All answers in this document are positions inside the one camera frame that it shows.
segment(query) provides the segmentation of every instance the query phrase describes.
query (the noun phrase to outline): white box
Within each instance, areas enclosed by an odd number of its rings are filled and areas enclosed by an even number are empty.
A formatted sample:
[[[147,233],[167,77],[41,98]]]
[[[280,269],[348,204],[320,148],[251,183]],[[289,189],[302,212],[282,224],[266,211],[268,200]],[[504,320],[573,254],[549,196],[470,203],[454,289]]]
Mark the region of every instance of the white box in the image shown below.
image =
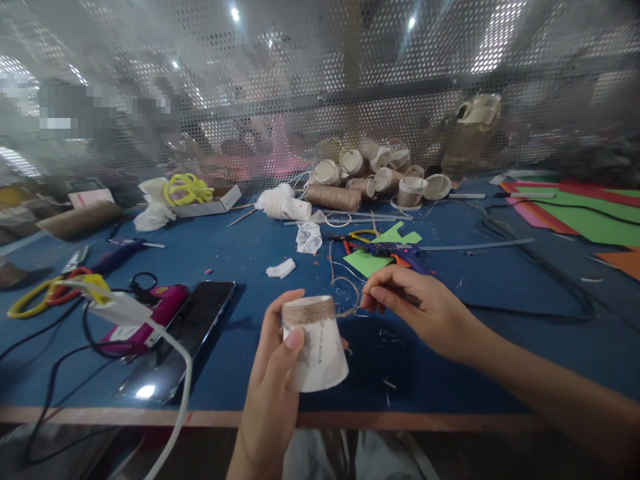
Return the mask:
[[[180,218],[226,213],[240,200],[242,192],[240,192],[240,187],[237,185],[228,185],[226,187],[216,187],[213,191],[213,196],[214,200],[208,203],[192,203],[181,207],[172,207],[172,209]]]

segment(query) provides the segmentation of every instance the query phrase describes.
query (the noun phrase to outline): green paper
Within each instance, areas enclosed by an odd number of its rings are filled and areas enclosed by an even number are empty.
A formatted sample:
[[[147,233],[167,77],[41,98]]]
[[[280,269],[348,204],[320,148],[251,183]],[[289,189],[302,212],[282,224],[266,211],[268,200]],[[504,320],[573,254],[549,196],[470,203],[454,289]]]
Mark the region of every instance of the green paper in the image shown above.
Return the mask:
[[[404,222],[399,221],[392,228],[384,232],[375,240],[374,243],[390,242],[390,243],[418,243],[422,240],[422,237],[416,232],[411,232],[404,237],[400,235],[398,229],[404,225]],[[374,257],[373,255],[358,250],[350,255],[344,257],[344,260],[350,264],[353,268],[362,273],[366,278],[372,276],[375,272],[390,264],[393,259],[387,257]]]
[[[625,220],[640,221],[640,209],[629,205],[620,205],[606,200],[561,192],[556,188],[518,187],[518,191],[523,193],[555,192],[555,198],[542,199],[542,201],[590,207]],[[614,192],[632,197],[640,195],[637,191],[616,190]],[[552,207],[544,203],[537,203],[537,205],[540,205],[540,207],[548,211],[558,220],[564,222],[584,238],[594,243],[640,247],[640,227],[636,225],[622,223],[589,210]]]

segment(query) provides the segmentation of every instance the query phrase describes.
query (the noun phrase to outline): smartphone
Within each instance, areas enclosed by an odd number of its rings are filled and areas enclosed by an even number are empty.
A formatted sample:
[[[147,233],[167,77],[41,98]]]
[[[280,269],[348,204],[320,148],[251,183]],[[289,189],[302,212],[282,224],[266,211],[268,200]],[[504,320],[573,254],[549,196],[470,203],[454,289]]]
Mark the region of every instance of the smartphone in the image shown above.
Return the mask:
[[[194,364],[203,353],[203,345],[220,320],[234,288],[235,282],[198,283],[167,327],[167,332],[189,352]],[[116,395],[160,403],[170,401],[184,380],[186,367],[182,355],[161,339],[136,362],[136,369]]]

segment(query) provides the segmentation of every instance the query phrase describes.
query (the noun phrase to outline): wooden table edge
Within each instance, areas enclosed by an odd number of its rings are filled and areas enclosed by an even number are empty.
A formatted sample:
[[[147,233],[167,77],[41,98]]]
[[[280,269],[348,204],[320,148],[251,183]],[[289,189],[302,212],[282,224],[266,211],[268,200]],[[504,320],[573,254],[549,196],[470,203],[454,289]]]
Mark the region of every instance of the wooden table edge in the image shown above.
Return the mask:
[[[40,416],[39,407],[0,407],[0,422],[30,423]],[[241,411],[193,410],[187,427],[237,428]],[[52,409],[48,422],[75,425],[139,425],[171,427],[177,412],[127,408]],[[323,429],[373,429],[466,432],[540,432],[549,429],[537,415],[459,415],[451,413],[403,412],[302,412],[298,427]]]

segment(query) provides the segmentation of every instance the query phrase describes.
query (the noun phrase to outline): metal mesh screen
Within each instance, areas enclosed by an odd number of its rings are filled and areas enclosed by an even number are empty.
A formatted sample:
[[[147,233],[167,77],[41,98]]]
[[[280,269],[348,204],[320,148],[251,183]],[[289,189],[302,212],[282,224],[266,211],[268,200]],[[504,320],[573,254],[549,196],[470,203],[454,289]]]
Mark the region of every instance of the metal mesh screen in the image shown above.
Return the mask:
[[[367,140],[438,164],[478,93],[504,110],[475,171],[639,120],[631,1],[0,0],[0,27],[3,176],[124,202],[184,171],[264,189]]]

